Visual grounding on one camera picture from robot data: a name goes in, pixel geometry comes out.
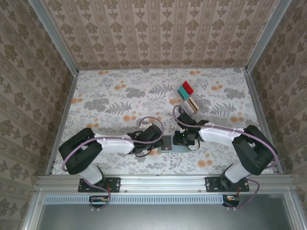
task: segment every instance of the teal block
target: teal block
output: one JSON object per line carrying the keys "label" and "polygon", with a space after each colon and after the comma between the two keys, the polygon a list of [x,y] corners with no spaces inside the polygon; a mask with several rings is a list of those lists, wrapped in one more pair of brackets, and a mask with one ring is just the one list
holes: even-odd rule
{"label": "teal block", "polygon": [[183,88],[183,86],[180,86],[180,88],[178,89],[178,93],[181,96],[182,99],[186,100],[189,98],[189,94],[187,93],[187,91]]}

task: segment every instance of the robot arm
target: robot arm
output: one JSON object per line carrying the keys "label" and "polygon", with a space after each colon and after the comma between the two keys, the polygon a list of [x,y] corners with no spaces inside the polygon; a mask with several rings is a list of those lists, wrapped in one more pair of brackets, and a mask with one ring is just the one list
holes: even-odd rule
{"label": "robot arm", "polygon": [[[66,162],[68,173],[79,174],[91,184],[103,181],[103,179],[105,179],[103,173],[98,166],[92,163],[99,153],[137,154],[144,150],[155,149],[163,144],[162,139],[152,144],[133,142],[133,140],[144,142],[153,141],[158,139],[162,134],[161,129],[154,124],[148,124],[146,127],[145,131],[128,133],[123,136],[118,136],[117,139],[95,140],[82,146]],[[85,128],[63,143],[59,148],[59,152],[62,158],[66,159],[76,147],[85,141],[92,138],[103,137],[107,138],[107,136],[95,134],[90,128]]]}
{"label": "robot arm", "polygon": [[258,141],[249,138],[243,134],[237,133],[234,130],[240,130],[243,133],[253,135],[268,144],[275,152],[276,149],[253,125],[247,128],[238,128],[231,130],[230,128],[219,127],[215,128],[214,124],[206,120],[201,120],[196,123],[187,113],[182,112],[177,120],[192,126],[207,127],[187,127],[178,122],[181,131],[176,131],[173,137],[175,145],[194,145],[195,140],[198,141],[212,141],[223,145],[234,147],[239,160],[230,165],[220,176],[222,189],[229,190],[232,186],[241,179],[249,175],[260,175],[262,171],[272,162],[274,156],[271,151]]}

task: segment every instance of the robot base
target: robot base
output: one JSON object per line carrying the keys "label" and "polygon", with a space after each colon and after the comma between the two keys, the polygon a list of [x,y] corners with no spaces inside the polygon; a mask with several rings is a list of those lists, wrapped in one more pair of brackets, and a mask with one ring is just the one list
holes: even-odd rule
{"label": "robot base", "polygon": [[227,190],[223,188],[221,184],[221,178],[219,176],[205,177],[206,191],[207,193],[216,192],[249,192],[249,185],[246,178],[242,178],[237,183],[233,183]]}
{"label": "robot base", "polygon": [[[119,177],[107,177],[103,180],[102,184],[100,182],[96,183],[95,185],[102,187],[106,190],[110,190],[111,193],[119,193],[120,189],[120,178]],[[84,180],[81,178],[79,181],[78,187],[79,193],[103,193],[98,188],[93,188],[89,186]]]}

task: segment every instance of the wire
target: wire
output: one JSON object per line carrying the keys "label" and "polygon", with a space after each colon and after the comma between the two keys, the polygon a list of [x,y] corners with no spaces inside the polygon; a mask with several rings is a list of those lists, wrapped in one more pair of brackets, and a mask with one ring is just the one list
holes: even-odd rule
{"label": "wire", "polygon": [[158,140],[160,140],[160,139],[162,138],[162,136],[163,136],[163,134],[164,134],[164,126],[163,126],[162,122],[161,122],[159,119],[157,119],[157,118],[155,118],[155,117],[153,117],[153,116],[146,116],[146,117],[143,117],[143,118],[140,120],[140,122],[139,122],[139,126],[140,126],[141,122],[142,122],[144,119],[147,119],[147,118],[155,119],[155,120],[157,120],[157,121],[160,123],[160,125],[161,125],[161,130],[162,130],[162,132],[161,132],[161,135],[160,135],[156,140],[153,140],[153,141],[140,141],[140,140],[133,140],[133,139],[130,139],[130,138],[122,138],[122,137],[98,137],[98,138],[91,138],[91,139],[88,139],[87,141],[81,143],[81,144],[80,144],[79,146],[77,146],[73,151],[71,151],[70,154],[68,154],[68,156],[65,158],[65,160],[64,160],[64,162],[63,162],[63,164],[62,164],[62,170],[63,170],[64,172],[67,172],[67,169],[65,169],[65,165],[66,165],[67,161],[70,159],[70,157],[71,157],[73,154],[75,154],[75,152],[78,151],[82,146],[84,146],[84,145],[86,145],[86,144],[88,144],[88,143],[90,143],[90,142],[92,142],[92,141],[94,141],[94,140],[103,140],[103,141],[105,141],[105,140],[110,140],[110,139],[111,139],[111,140],[125,140],[125,141],[132,141],[132,142],[135,142],[135,143],[141,143],[141,144],[152,144],[152,143],[157,142]]}
{"label": "wire", "polygon": [[[106,201],[106,203],[105,203],[104,205],[102,205],[102,207],[100,207],[99,209],[105,208],[105,207],[109,204],[109,202],[110,202],[110,200],[111,200],[111,193],[110,193],[108,190],[106,190],[106,189],[104,189],[104,188],[102,188],[102,187],[99,187],[99,186],[96,186],[96,185],[93,185],[93,184],[89,183],[85,178],[83,178],[83,180],[84,180],[84,182],[86,182],[89,186],[91,186],[91,187],[93,187],[93,188],[100,189],[100,190],[102,190],[102,191],[104,191],[104,192],[107,193],[107,195],[108,195],[107,201]],[[95,207],[93,207],[93,201],[94,201],[94,200],[97,200],[97,199],[101,199],[101,198],[102,198],[102,197],[94,197],[93,199],[91,199],[90,207],[92,208],[92,210],[95,209]]]}
{"label": "wire", "polygon": [[245,133],[244,131],[234,129],[234,128],[228,128],[228,127],[222,127],[222,126],[216,126],[216,125],[214,125],[214,126],[213,126],[213,125],[192,126],[192,125],[185,124],[185,123],[179,121],[179,120],[176,118],[175,111],[176,111],[176,108],[178,108],[178,107],[181,107],[181,106],[180,106],[180,105],[175,105],[175,106],[174,106],[174,108],[173,108],[173,117],[174,117],[174,119],[175,119],[178,123],[182,124],[183,126],[185,126],[185,127],[191,127],[191,128],[213,128],[213,127],[214,127],[214,128],[216,128],[216,129],[220,129],[220,130],[232,131],[232,132],[235,132],[235,133],[243,134],[243,135],[245,135],[245,136],[247,136],[247,137],[249,137],[249,138],[252,138],[252,139],[254,139],[254,140],[260,142],[262,145],[264,145],[265,147],[267,147],[267,148],[271,151],[271,153],[273,154],[273,156],[274,156],[274,163],[271,164],[271,165],[269,165],[268,167],[266,167],[266,169],[270,169],[270,168],[274,167],[274,166],[277,164],[277,162],[278,162],[278,156],[277,156],[277,154],[275,153],[275,151],[272,149],[272,147],[271,147],[270,145],[268,145],[266,142],[264,142],[264,141],[261,140],[260,138],[255,137],[254,135]]}
{"label": "wire", "polygon": [[200,147],[201,147],[201,143],[200,143],[199,140],[197,140],[197,142],[198,142],[198,148],[197,148],[197,149],[190,149],[189,146],[187,145],[188,150],[190,150],[191,152],[196,151],[196,150],[199,150]]}
{"label": "wire", "polygon": [[233,207],[231,204],[227,203],[227,202],[224,202],[225,204],[227,204],[229,206],[229,208],[232,208],[232,209],[237,209],[237,208],[242,208],[244,207],[245,205],[247,205],[254,197],[255,195],[257,194],[257,192],[259,191],[260,189],[260,184],[258,181],[254,181],[254,180],[251,180],[249,179],[248,177],[246,177],[246,179],[250,182],[253,182],[253,183],[256,183],[257,184],[257,189],[255,190],[254,194],[247,200],[247,202],[245,202],[244,204],[242,205],[239,205],[237,207]]}
{"label": "wire", "polygon": [[152,150],[150,150],[148,153],[146,153],[145,155],[141,155],[141,156],[138,156],[137,153],[135,154],[136,157],[146,157],[148,156],[150,153],[152,152]]}

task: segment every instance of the damask wallpaper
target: damask wallpaper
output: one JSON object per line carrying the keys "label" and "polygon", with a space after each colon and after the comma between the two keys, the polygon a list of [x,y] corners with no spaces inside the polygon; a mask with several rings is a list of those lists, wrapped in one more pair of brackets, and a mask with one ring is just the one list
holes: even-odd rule
{"label": "damask wallpaper", "polygon": [[307,213],[307,1],[293,0],[252,71],[283,170]]}
{"label": "damask wallpaper", "polygon": [[244,66],[277,0],[42,0],[80,69]]}
{"label": "damask wallpaper", "polygon": [[16,230],[45,174],[72,76],[26,0],[0,1],[0,229]]}

